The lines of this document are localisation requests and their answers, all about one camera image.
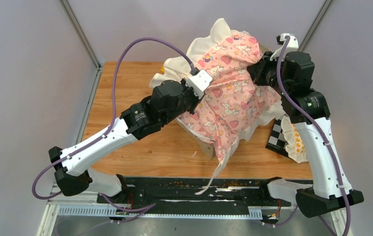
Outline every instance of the white ruffled fabric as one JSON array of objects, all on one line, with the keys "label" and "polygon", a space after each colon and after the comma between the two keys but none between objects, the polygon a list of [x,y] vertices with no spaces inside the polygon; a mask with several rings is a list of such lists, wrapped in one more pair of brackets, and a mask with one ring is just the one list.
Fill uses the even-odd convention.
[{"label": "white ruffled fabric", "polygon": [[288,116],[283,116],[280,126],[282,128],[283,137],[288,143],[285,146],[288,157],[297,163],[307,162],[307,152],[305,151],[304,144]]},{"label": "white ruffled fabric", "polygon": [[[197,64],[200,59],[203,58],[203,56],[208,53],[214,46],[219,45],[221,42],[223,42],[225,39],[235,35],[239,34],[237,30],[231,30],[228,26],[227,22],[224,20],[224,18],[218,19],[213,27],[210,30],[210,35],[204,38],[196,38],[193,40],[191,45],[188,48],[188,51],[186,52],[186,55],[191,59],[191,61],[194,64]],[[164,74],[158,74],[156,73],[155,76],[150,81],[149,86],[155,87],[160,85],[165,80],[175,80],[180,82],[182,78],[187,78],[191,76],[189,73],[190,66],[185,61],[183,57],[177,57],[177,58],[169,58],[165,61],[163,64],[164,68]],[[267,111],[264,111],[255,121],[252,123],[251,126],[249,126],[247,129],[239,132],[238,139],[231,145],[231,147],[226,152],[225,158],[220,161],[217,168],[215,169],[211,180],[209,184],[206,187],[203,187],[203,190],[198,192],[197,194],[202,194],[205,192],[205,190],[208,189],[210,186],[213,178],[217,177],[221,171],[226,166],[229,157],[236,151],[239,141],[241,139],[244,139],[246,141],[249,141],[252,134],[254,133],[255,129],[259,125],[267,125],[272,119],[279,118],[283,116],[285,112],[282,109],[282,105],[279,102],[275,103],[271,106],[271,108]],[[195,131],[191,130],[186,124],[184,124],[180,119],[177,118],[177,122],[179,125],[184,126],[187,130],[189,130],[192,134],[197,136],[201,140],[208,140],[209,138],[202,136]]]}]

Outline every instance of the checkerboard pattern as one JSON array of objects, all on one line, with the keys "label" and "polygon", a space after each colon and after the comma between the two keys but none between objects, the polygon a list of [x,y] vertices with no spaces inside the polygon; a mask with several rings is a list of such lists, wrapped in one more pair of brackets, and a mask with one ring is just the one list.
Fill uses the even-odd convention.
[{"label": "checkerboard pattern", "polygon": [[274,151],[280,155],[288,157],[285,146],[288,144],[283,137],[282,128],[280,127],[281,119],[275,120],[274,127],[272,127],[271,135],[269,136],[266,148]]}]

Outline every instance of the wooden tabletop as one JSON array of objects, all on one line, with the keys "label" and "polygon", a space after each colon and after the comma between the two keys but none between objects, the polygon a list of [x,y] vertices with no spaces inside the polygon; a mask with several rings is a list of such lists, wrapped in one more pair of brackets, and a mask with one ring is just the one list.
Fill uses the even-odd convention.
[{"label": "wooden tabletop", "polygon": [[[111,87],[116,63],[103,68],[84,139],[106,127],[112,116]],[[117,114],[152,94],[150,79],[160,73],[162,62],[124,62],[116,87]],[[273,123],[257,127],[251,140],[240,141],[218,177],[310,179],[308,163],[293,160],[265,148]],[[218,164],[200,151],[198,143],[176,122],[101,159],[93,168],[108,174],[147,177],[211,177]]]}]

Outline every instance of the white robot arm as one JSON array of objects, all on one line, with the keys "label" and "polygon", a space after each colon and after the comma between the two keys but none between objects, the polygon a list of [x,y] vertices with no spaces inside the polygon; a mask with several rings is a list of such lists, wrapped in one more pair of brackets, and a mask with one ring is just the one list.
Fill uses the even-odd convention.
[{"label": "white robot arm", "polygon": [[[285,37],[289,43],[285,46]],[[275,52],[266,52],[255,65],[247,68],[253,82],[258,86],[270,86],[281,94],[282,107],[295,125],[307,151],[313,176],[313,185],[299,184],[279,177],[268,180],[267,190],[272,198],[295,203],[306,217],[319,216],[344,207],[343,193],[351,205],[363,202],[362,192],[352,189],[346,178],[331,132],[330,111],[325,97],[311,88],[314,63],[307,53],[297,52],[298,41],[295,36],[283,33],[277,37],[282,44]],[[283,63],[278,57],[284,48]],[[277,65],[281,63],[283,89],[289,97],[308,115],[313,117],[320,130],[326,134],[326,143],[314,124],[285,98],[277,80]],[[330,146],[336,156],[337,167],[328,150]],[[338,182],[336,169],[340,170],[342,185]]]},{"label": "white robot arm", "polygon": [[193,113],[212,80],[205,70],[201,70],[182,79],[181,83],[164,81],[153,89],[151,96],[122,112],[111,128],[107,126],[75,146],[50,149],[52,163],[66,158],[54,166],[55,178],[62,193],[73,196],[88,190],[110,197],[117,195],[124,185],[123,177],[107,175],[90,166],[113,151],[158,132],[184,112]]}]

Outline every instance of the white wall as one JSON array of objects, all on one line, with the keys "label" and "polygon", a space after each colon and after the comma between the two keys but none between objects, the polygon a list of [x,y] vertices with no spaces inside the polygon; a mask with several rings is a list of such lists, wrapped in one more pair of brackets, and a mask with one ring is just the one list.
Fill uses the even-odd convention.
[{"label": "white wall", "polygon": [[346,175],[365,196],[352,207],[354,235],[373,235],[373,3],[332,4],[307,50],[324,93]]},{"label": "white wall", "polygon": [[[154,36],[183,51],[197,37],[206,37],[216,19],[246,30],[276,49],[276,36],[292,32],[303,39],[324,0],[69,0],[96,56],[117,61],[139,37]],[[155,42],[136,45],[126,60],[164,61],[178,56]]]},{"label": "white wall", "polygon": [[46,201],[31,183],[48,149],[75,139],[93,77],[59,1],[0,1],[0,235],[35,235]]}]

